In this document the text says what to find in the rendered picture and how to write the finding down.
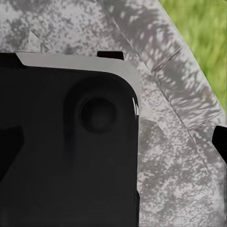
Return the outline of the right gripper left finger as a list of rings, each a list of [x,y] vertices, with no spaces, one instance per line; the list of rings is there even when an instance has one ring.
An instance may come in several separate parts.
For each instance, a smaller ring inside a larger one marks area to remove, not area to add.
[[[21,126],[0,131],[0,182],[25,143]]]

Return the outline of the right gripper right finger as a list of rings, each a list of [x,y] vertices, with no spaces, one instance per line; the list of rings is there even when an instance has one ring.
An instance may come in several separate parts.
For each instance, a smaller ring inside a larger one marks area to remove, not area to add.
[[[227,164],[227,127],[220,125],[215,127],[212,143]]]

